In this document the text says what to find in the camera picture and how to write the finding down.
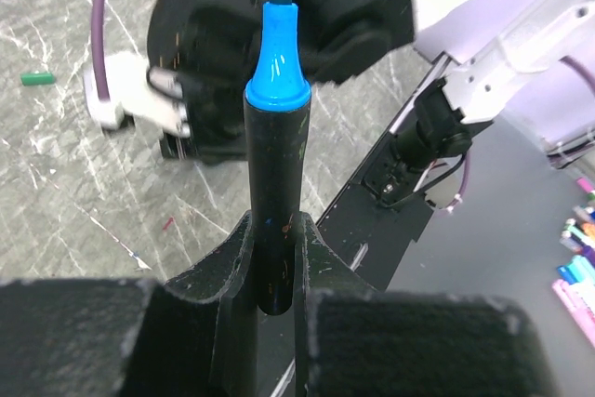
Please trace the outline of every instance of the small red object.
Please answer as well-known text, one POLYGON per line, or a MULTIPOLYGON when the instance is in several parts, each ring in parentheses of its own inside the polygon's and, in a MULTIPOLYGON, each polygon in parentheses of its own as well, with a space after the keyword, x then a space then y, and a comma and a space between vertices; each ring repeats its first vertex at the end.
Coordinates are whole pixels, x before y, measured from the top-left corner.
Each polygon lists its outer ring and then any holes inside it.
POLYGON ((167 230, 169 228, 169 225, 171 225, 172 223, 174 223, 174 218, 169 218, 164 225, 164 231, 167 230))

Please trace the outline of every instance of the black cable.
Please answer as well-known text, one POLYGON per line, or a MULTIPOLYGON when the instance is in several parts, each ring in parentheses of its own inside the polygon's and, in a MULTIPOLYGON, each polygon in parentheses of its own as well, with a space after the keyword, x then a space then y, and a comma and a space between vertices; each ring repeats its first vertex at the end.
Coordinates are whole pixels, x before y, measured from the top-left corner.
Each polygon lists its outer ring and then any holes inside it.
POLYGON ((407 202, 407 201, 411 200, 416 195, 422 195, 422 194, 424 194, 425 192, 429 191, 434 186, 438 185, 440 182, 448 179, 450 176, 452 176, 453 174, 455 174, 457 172, 457 170, 461 166, 463 166, 463 163, 465 163, 465 159, 466 158, 467 158, 467 153, 465 152, 464 154, 461 155, 461 157, 458 159, 458 161, 456 162, 456 164, 453 167, 451 167, 446 172, 444 172, 443 174, 441 174, 440 176, 438 176, 436 179, 428 182, 427 184, 425 184, 424 186, 422 186, 421 188, 419 188, 417 191, 412 192, 408 196, 404 197, 402 200, 400 200, 396 204, 386 205, 386 204, 383 204, 383 203, 379 203, 379 205, 381 207, 383 207, 383 208, 394 209, 394 208, 397 207, 397 205, 398 206, 401 206, 404 202, 407 202))

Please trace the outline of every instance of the marble floor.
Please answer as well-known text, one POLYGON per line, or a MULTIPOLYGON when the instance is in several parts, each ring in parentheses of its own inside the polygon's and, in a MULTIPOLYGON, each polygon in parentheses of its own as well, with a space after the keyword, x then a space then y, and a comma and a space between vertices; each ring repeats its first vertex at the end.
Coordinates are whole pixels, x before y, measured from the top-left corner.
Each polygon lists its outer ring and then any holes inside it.
MULTIPOLYGON (((0 0, 0 276, 165 280, 249 207, 245 164, 164 162, 158 129, 106 139, 91 123, 81 79, 90 2, 0 0), (57 83, 20 84, 37 71, 57 83)), ((153 2, 108 1, 108 53, 144 53, 153 2)), ((341 87, 314 90, 304 210, 320 216, 428 68, 403 48, 341 87)))

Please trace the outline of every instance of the table surface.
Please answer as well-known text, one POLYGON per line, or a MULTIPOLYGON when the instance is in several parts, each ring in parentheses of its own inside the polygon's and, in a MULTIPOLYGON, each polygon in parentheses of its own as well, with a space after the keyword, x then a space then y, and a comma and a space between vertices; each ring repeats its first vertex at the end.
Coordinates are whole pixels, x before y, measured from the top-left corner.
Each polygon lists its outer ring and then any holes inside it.
MULTIPOLYGON (((153 3, 108 0, 108 54, 144 54, 153 3)), ((145 124, 106 139, 82 93, 89 17, 90 0, 0 0, 0 275, 165 280, 220 243, 249 207, 247 166, 164 162, 160 131, 145 124), (37 71, 57 83, 20 84, 37 71), (151 270, 139 271, 126 247, 151 270)), ((320 216, 428 67, 404 48, 340 87, 314 89, 304 210, 320 216)))
POLYGON ((389 290, 512 298, 535 323, 561 395, 593 395, 595 350, 551 289, 572 258, 562 225, 585 194, 503 119, 473 141, 470 162, 464 205, 432 217, 389 290))

